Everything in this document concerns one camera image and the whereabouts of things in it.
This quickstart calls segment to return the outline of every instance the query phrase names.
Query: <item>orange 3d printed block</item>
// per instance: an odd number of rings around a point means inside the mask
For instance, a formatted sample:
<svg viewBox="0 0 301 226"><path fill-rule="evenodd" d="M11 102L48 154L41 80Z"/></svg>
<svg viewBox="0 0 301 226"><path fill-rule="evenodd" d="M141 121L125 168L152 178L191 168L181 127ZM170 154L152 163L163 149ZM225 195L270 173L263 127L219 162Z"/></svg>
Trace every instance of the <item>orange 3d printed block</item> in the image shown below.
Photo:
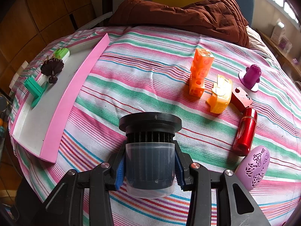
<svg viewBox="0 0 301 226"><path fill-rule="evenodd" d="M210 51L197 48L190 68L189 94L201 97L205 90L204 78L208 75L214 57Z"/></svg>
<svg viewBox="0 0 301 226"><path fill-rule="evenodd" d="M192 76L200 79L207 77L213 60L214 56L210 51L197 48L190 68Z"/></svg>
<svg viewBox="0 0 301 226"><path fill-rule="evenodd" d="M196 97L201 97L205 91L205 81L204 79L192 77L192 73L189 78L189 94Z"/></svg>
<svg viewBox="0 0 301 226"><path fill-rule="evenodd" d="M206 100L206 103L210 105L210 112L222 113L230 103L231 94L232 80L217 75L217 82L213 83L212 96Z"/></svg>
<svg viewBox="0 0 301 226"><path fill-rule="evenodd" d="M243 112L245 108L250 107L253 103L253 100L248 97L246 91L244 91L241 87L237 87L232 90L231 101L232 104L239 110L239 112Z"/></svg>

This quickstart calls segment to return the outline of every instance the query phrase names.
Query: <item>green 3d printed object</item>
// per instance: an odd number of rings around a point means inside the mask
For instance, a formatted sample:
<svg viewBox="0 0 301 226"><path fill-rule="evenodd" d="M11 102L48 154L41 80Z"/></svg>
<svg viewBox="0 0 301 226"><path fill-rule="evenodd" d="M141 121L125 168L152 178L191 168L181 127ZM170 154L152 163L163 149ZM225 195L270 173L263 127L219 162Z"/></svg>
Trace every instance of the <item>green 3d printed object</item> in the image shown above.
<svg viewBox="0 0 301 226"><path fill-rule="evenodd" d="M33 95L33 101L31 103L31 107L34 108L37 103L40 101L43 93L47 89L49 83L44 82L42 86L40 86L35 79L31 76L28 77L24 81L24 86L27 88L27 90Z"/></svg>

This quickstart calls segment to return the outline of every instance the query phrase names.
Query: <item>green and white object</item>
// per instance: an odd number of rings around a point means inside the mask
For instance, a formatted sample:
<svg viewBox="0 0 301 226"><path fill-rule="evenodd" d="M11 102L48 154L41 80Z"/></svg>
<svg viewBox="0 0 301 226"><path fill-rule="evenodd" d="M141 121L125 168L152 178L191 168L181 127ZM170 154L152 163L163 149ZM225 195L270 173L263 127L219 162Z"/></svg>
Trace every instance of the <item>green and white object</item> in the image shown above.
<svg viewBox="0 0 301 226"><path fill-rule="evenodd" d="M58 48L53 52L53 55L57 59L61 59L63 63L67 60L67 58L70 56L70 51L68 48Z"/></svg>
<svg viewBox="0 0 301 226"><path fill-rule="evenodd" d="M28 77L24 81L24 86L27 88L27 90L33 95L33 101L31 103L31 107L34 108L37 103L40 101L43 93L47 89L49 83L44 82L42 86L40 86L36 80L33 78L33 76Z"/></svg>

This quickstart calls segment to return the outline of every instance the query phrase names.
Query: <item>pink patterned object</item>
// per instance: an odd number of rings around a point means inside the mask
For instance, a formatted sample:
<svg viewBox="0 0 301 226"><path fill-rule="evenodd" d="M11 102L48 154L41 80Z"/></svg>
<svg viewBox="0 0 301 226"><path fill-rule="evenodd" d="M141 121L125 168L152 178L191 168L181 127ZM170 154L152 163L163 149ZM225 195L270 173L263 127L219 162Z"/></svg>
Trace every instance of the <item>pink patterned object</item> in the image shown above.
<svg viewBox="0 0 301 226"><path fill-rule="evenodd" d="M235 174L248 191L254 189L264 177L270 163L270 152L257 146L241 161Z"/></svg>

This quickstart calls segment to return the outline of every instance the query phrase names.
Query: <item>brown decorative piece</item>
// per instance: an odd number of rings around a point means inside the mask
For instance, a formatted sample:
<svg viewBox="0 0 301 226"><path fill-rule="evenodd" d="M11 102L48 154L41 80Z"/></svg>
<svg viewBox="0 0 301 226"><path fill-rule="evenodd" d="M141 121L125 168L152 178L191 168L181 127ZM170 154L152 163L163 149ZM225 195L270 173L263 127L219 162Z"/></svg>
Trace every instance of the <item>brown decorative piece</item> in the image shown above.
<svg viewBox="0 0 301 226"><path fill-rule="evenodd" d="M55 76L60 73L64 68L64 63L61 59L51 58L44 61L41 65L41 73L46 76L50 76L48 81L53 84L58 81L58 78Z"/></svg>

